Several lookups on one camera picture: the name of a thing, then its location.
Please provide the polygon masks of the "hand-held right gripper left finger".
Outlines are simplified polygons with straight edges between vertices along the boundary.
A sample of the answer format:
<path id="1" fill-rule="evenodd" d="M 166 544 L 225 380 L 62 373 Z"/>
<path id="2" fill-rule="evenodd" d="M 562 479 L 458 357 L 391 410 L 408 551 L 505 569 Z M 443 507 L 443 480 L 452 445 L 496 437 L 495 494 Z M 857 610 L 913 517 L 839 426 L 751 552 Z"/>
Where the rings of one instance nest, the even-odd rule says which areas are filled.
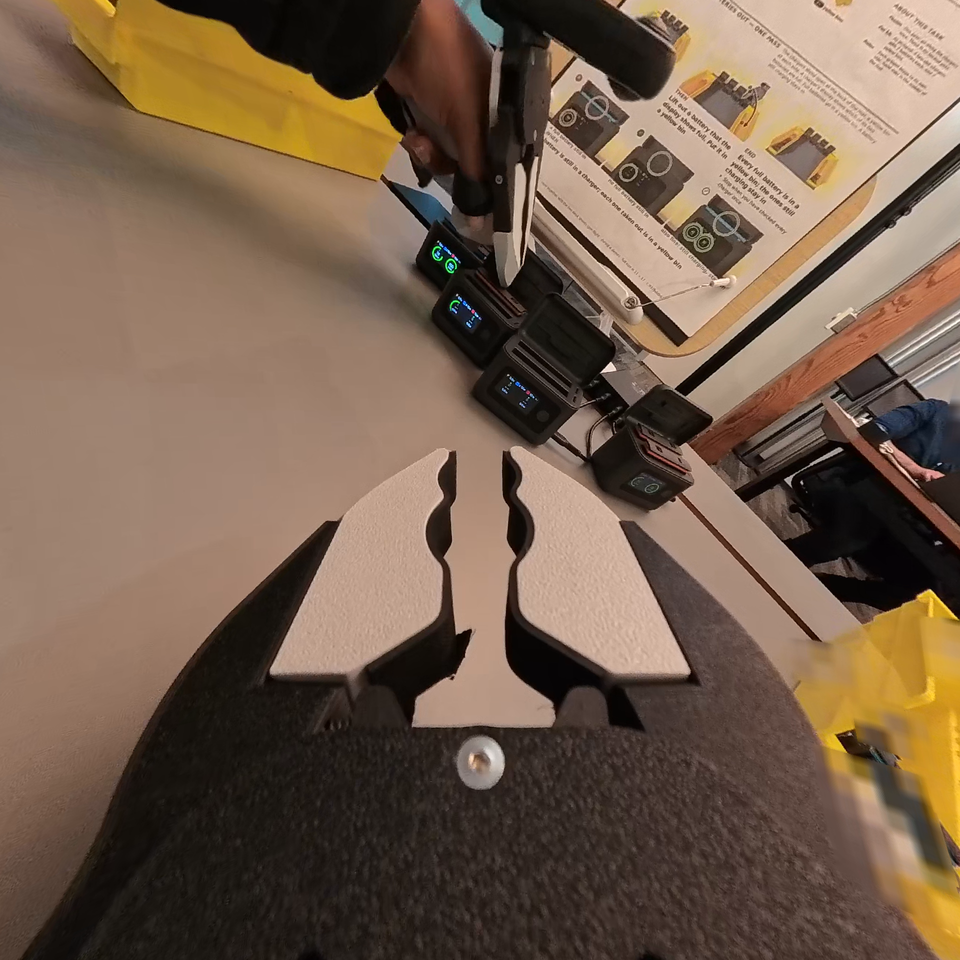
<path id="1" fill-rule="evenodd" d="M 330 682 L 355 699 L 391 691 L 403 710 L 453 676 L 466 651 L 447 553 L 457 455 L 438 448 L 340 519 L 283 635 L 269 676 Z"/>

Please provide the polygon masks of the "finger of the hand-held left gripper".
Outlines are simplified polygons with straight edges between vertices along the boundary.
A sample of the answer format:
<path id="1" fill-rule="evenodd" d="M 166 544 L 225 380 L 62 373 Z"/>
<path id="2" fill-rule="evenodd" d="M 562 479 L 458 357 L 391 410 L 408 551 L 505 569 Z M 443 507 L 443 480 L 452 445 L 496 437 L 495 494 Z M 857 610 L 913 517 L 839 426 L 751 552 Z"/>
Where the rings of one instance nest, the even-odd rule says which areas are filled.
<path id="1" fill-rule="evenodd" d="M 529 246 L 529 171 L 523 162 L 496 176 L 491 222 L 498 282 L 507 288 L 520 274 Z"/>
<path id="2" fill-rule="evenodd" d="M 530 246 L 539 178 L 542 169 L 542 145 L 525 145 L 522 151 L 522 258 Z"/>

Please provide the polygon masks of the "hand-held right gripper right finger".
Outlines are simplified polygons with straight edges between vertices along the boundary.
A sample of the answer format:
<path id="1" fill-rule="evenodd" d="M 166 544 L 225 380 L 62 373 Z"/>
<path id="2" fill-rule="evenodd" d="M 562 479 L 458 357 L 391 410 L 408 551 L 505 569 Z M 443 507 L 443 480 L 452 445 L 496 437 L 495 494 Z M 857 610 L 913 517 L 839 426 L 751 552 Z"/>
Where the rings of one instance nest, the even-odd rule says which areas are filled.
<path id="1" fill-rule="evenodd" d="M 572 690 L 609 700 L 675 686 L 692 668 L 617 514 L 532 451 L 503 454 L 513 552 L 505 612 L 511 671 L 558 710 Z"/>

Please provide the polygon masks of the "black battery charging case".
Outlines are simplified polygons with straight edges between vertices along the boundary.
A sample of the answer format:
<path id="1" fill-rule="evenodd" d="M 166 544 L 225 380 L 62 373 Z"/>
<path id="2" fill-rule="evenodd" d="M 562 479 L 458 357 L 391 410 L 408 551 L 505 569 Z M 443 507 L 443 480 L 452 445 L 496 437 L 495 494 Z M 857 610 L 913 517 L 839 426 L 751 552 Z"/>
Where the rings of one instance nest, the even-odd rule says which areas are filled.
<path id="1" fill-rule="evenodd" d="M 484 265 L 491 249 L 464 237 L 444 217 L 435 220 L 414 258 L 414 269 L 437 291 L 442 291 L 458 273 Z"/>
<path id="2" fill-rule="evenodd" d="M 523 317 L 498 315 L 482 296 L 474 275 L 485 274 L 512 294 L 527 311 Z M 484 369 L 520 329 L 530 310 L 549 294 L 562 294 L 564 282 L 558 268 L 534 254 L 528 256 L 516 280 L 504 288 L 492 261 L 475 270 L 458 272 L 441 290 L 431 320 L 479 369 Z"/>
<path id="3" fill-rule="evenodd" d="M 558 294 L 547 294 L 498 349 L 471 396 L 524 441 L 541 446 L 581 408 L 613 361 L 608 333 Z"/>
<path id="4" fill-rule="evenodd" d="M 682 449 L 707 431 L 713 417 L 677 390 L 659 384 L 613 420 L 611 435 L 588 455 L 597 485 L 608 494 L 653 511 L 684 494 L 691 474 L 649 458 L 636 425 L 654 428 Z"/>

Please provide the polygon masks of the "yellow plastic bin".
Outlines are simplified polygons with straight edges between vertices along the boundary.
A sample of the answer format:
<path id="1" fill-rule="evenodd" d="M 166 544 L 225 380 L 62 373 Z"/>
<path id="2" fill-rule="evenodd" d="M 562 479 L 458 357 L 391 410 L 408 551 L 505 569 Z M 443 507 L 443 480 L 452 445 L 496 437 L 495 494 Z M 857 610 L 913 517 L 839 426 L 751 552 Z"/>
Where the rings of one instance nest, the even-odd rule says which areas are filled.
<path id="1" fill-rule="evenodd" d="M 55 1 L 70 37 L 134 109 L 377 181 L 400 143 L 373 94 L 342 101 L 227 25 L 154 1 Z"/>
<path id="2" fill-rule="evenodd" d="M 796 689 L 846 839 L 939 958 L 959 956 L 958 639 L 928 591 L 824 647 Z"/>

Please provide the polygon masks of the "person's left hand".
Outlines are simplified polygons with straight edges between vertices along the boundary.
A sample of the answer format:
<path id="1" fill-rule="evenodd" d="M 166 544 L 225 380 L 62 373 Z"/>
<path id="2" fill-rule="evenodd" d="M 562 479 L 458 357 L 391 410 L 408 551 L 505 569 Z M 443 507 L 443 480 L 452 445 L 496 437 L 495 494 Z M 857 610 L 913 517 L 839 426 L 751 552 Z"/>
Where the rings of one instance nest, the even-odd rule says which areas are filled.
<path id="1" fill-rule="evenodd" d="M 385 74 L 393 91 L 428 126 L 414 125 L 402 145 L 435 176 L 488 179 L 487 131 L 493 51 L 455 2 L 420 2 Z"/>

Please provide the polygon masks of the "white board ledge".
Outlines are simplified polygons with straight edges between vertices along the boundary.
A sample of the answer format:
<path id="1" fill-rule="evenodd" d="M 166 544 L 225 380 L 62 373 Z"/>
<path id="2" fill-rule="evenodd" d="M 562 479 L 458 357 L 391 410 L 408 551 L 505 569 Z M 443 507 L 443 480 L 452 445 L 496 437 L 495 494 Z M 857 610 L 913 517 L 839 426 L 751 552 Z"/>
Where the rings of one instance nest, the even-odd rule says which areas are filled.
<path id="1" fill-rule="evenodd" d="M 539 199 L 534 201 L 532 235 L 537 246 L 544 247 L 585 294 L 618 323 L 635 327 L 644 320 L 639 294 L 592 256 Z"/>

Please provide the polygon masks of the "dark blue smartphone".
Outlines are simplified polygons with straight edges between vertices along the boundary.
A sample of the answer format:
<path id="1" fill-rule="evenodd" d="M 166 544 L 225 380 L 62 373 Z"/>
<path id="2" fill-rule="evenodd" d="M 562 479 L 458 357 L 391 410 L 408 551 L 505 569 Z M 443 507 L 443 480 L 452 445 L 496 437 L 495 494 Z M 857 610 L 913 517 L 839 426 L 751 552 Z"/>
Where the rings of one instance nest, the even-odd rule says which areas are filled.
<path id="1" fill-rule="evenodd" d="M 399 200 L 404 209 L 411 213 L 414 219 L 426 229 L 437 223 L 453 227 L 450 210 L 431 193 L 398 183 L 386 175 L 381 176 L 380 182 Z"/>

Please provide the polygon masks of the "printed paper sheet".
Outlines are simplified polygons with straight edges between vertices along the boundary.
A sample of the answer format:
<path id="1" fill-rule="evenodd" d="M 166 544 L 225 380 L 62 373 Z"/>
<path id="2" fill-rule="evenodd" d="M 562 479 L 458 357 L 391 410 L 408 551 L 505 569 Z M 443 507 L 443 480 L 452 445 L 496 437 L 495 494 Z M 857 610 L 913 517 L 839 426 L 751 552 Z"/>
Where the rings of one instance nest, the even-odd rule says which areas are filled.
<path id="1" fill-rule="evenodd" d="M 956 1 L 618 2 L 675 65 L 629 101 L 555 79 L 542 207 L 680 346 L 958 102 Z"/>

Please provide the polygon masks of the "black multiport charger hub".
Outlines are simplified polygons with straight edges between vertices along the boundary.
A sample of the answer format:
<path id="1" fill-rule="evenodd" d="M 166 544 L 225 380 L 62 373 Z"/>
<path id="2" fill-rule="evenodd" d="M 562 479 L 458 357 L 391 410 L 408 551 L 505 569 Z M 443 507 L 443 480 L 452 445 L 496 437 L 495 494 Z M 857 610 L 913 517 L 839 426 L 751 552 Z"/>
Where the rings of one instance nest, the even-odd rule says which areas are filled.
<path id="1" fill-rule="evenodd" d="M 662 383 L 642 364 L 617 369 L 613 365 L 601 371 L 583 390 L 589 405 L 600 416 L 620 416 L 655 386 Z"/>

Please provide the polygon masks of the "black office chair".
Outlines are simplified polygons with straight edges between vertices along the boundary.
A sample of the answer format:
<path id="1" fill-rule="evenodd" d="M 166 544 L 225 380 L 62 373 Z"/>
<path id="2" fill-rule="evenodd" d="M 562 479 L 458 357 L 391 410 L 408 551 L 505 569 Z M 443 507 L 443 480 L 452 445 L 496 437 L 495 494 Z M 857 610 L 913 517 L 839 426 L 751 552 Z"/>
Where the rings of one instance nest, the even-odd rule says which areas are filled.
<path id="1" fill-rule="evenodd" d="M 809 529 L 784 545 L 806 566 L 850 559 L 882 579 L 930 574 L 935 530 L 854 454 L 807 467 L 790 487 Z"/>

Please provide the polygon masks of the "wooden background desk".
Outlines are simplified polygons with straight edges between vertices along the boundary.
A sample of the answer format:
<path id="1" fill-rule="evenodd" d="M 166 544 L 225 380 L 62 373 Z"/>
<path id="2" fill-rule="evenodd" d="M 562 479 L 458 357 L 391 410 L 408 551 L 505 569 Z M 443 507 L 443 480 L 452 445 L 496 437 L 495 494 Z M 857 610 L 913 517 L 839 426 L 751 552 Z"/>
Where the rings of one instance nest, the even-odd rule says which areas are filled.
<path id="1" fill-rule="evenodd" d="M 938 504 L 932 501 L 918 483 L 911 479 L 898 465 L 864 438 L 855 421 L 835 401 L 822 401 L 821 429 L 829 441 L 851 451 L 863 461 L 873 474 L 882 478 L 887 486 L 896 491 L 900 500 L 909 506 L 933 527 L 940 539 L 959 548 L 959 526 Z"/>

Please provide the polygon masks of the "brown wooden panel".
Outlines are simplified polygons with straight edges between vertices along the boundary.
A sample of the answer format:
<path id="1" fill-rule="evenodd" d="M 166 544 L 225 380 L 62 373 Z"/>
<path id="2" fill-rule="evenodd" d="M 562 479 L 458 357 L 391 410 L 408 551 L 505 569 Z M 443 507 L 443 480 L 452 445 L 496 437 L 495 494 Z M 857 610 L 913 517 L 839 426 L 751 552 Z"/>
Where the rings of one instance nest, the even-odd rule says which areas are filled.
<path id="1" fill-rule="evenodd" d="M 819 397 L 838 378 L 883 353 L 908 332 L 959 298 L 959 245 L 915 271 L 858 316 L 717 419 L 692 443 L 714 464 L 801 404 Z"/>

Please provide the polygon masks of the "black desk monitor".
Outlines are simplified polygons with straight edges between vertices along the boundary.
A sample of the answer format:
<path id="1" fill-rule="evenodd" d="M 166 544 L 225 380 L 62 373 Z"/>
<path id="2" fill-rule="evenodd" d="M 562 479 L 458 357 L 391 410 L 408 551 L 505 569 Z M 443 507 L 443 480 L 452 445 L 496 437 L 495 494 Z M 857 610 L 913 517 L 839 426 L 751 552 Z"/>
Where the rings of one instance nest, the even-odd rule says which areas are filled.
<path id="1" fill-rule="evenodd" d="M 834 381 L 846 412 L 854 419 L 874 419 L 902 406 L 922 402 L 922 394 L 897 374 L 881 356 L 873 355 Z"/>

